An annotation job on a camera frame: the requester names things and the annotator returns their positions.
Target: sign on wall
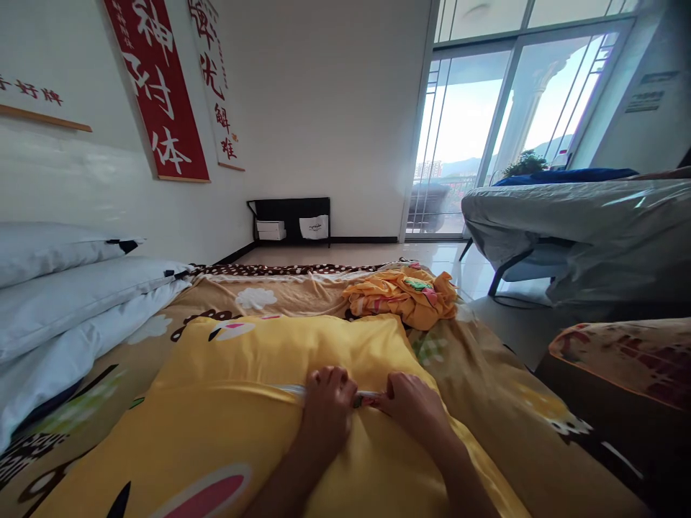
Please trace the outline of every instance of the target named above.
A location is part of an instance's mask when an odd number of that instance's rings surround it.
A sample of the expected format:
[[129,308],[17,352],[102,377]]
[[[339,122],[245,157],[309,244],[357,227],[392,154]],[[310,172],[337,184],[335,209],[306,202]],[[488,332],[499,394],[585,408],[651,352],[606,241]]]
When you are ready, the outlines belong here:
[[158,177],[209,182],[164,0],[104,0]]
[[199,52],[207,107],[214,128],[218,164],[244,171],[238,158],[240,138],[233,127],[228,79],[223,63],[221,41],[216,31],[218,12],[209,0],[187,0],[187,6]]
[[70,71],[50,44],[36,0],[4,2],[0,16],[0,114],[90,132],[69,89]]
[[626,113],[654,112],[661,105],[665,93],[677,80],[679,71],[646,74],[631,95]]

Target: yellow pillow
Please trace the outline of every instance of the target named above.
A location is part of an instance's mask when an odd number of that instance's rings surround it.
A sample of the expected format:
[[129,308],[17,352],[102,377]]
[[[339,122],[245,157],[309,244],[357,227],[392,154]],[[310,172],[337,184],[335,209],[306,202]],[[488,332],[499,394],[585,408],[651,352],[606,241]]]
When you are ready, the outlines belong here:
[[[417,363],[395,315],[244,317],[192,321],[144,401],[67,475],[35,517],[239,516],[290,447],[301,400],[271,385],[341,365],[361,390],[383,391],[391,371],[434,380]],[[449,417],[502,516],[528,516],[470,432]],[[447,516],[443,480],[390,418],[355,410],[345,450],[305,516]]]

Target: glossy floor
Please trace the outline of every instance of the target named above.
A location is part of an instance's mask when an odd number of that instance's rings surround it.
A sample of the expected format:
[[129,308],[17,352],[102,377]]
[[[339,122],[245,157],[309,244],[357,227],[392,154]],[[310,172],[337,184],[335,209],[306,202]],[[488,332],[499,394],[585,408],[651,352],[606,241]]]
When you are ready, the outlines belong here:
[[[239,259],[241,264],[285,266],[334,263],[375,265],[403,257],[416,259],[439,275],[448,272],[459,295],[469,303],[477,317],[511,348],[528,368],[534,370],[560,329],[576,322],[552,309],[516,309],[487,297],[494,269],[475,246],[459,262],[465,243],[405,243],[400,245],[331,245],[314,247],[258,247]],[[549,279],[508,283],[502,281],[497,294],[516,296],[548,304],[545,290]]]

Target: window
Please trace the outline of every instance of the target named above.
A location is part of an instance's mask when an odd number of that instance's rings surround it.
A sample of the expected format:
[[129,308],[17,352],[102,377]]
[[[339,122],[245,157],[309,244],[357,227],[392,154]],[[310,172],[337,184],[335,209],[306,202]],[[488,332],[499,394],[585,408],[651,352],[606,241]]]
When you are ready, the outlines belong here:
[[523,151],[563,168],[639,4],[441,0],[405,232],[460,237],[465,193]]

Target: white paper bag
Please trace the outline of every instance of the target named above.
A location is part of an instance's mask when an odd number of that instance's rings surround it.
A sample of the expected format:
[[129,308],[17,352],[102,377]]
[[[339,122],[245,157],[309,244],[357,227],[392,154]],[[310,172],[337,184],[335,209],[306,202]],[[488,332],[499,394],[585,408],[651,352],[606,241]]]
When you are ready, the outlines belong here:
[[329,216],[300,218],[300,232],[305,239],[326,239],[329,237]]

